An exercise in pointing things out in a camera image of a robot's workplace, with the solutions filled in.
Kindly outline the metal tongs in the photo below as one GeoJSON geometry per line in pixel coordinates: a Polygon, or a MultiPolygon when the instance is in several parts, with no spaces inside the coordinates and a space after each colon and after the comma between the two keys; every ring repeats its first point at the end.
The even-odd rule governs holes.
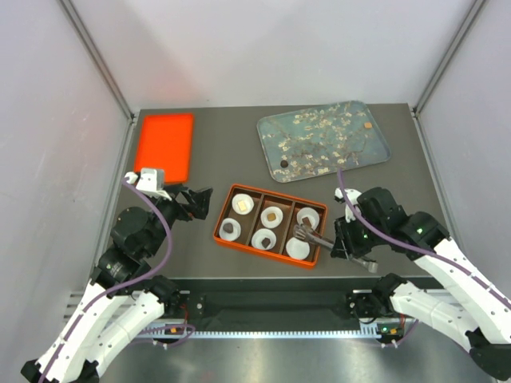
{"type": "Polygon", "coordinates": [[[327,249],[332,258],[344,259],[364,268],[372,274],[375,274],[378,271],[378,263],[376,261],[368,258],[356,259],[352,255],[348,255],[343,246],[343,242],[337,246],[334,241],[326,237],[322,237],[311,227],[296,224],[293,227],[293,236],[304,242],[327,249]]]}

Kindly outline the orange chocolate box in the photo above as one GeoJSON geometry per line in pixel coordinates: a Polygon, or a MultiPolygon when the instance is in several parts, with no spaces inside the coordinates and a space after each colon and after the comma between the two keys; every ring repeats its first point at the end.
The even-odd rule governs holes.
{"type": "Polygon", "coordinates": [[[286,263],[294,267],[312,269],[319,259],[320,249],[318,246],[310,245],[311,251],[305,260],[292,259],[287,255],[285,246],[287,241],[293,237],[293,227],[298,224],[296,220],[297,211],[303,207],[312,207],[320,215],[320,224],[315,230],[318,234],[324,232],[327,220],[327,206],[322,203],[316,203],[308,199],[302,199],[292,195],[285,195],[275,191],[268,191],[261,188],[250,187],[242,184],[233,184],[227,194],[223,208],[218,218],[213,238],[217,244],[230,247],[237,251],[258,255],[267,259],[286,263]],[[248,215],[238,215],[232,210],[232,198],[238,193],[250,195],[255,203],[251,213],[248,215]],[[271,206],[277,206],[283,211],[283,222],[276,228],[270,229],[276,235],[276,245],[270,251],[255,249],[251,245],[252,236],[263,226],[260,220],[261,212],[271,206]],[[241,235],[234,241],[229,242],[219,237],[219,229],[222,221],[226,218],[233,218],[240,223],[241,235]]]}

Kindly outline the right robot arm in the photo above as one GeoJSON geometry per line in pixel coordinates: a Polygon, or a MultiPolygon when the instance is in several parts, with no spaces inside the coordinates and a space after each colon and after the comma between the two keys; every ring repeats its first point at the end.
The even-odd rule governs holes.
{"type": "Polygon", "coordinates": [[[368,296],[371,316],[415,318],[457,343],[491,377],[510,378],[510,300],[466,258],[432,215],[363,208],[337,219],[335,235],[334,256],[360,259],[387,245],[434,277],[458,302],[456,306],[443,302],[389,273],[368,296]]]}

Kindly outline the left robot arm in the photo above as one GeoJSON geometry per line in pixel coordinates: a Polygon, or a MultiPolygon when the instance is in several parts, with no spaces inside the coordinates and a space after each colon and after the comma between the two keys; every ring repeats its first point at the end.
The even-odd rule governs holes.
{"type": "Polygon", "coordinates": [[[155,320],[176,314],[179,287],[151,267],[172,226],[208,216],[212,188],[182,184],[139,191],[148,208],[128,207],[113,225],[111,246],[97,261],[70,320],[51,347],[21,369],[29,382],[98,382],[116,356],[155,320]]]}

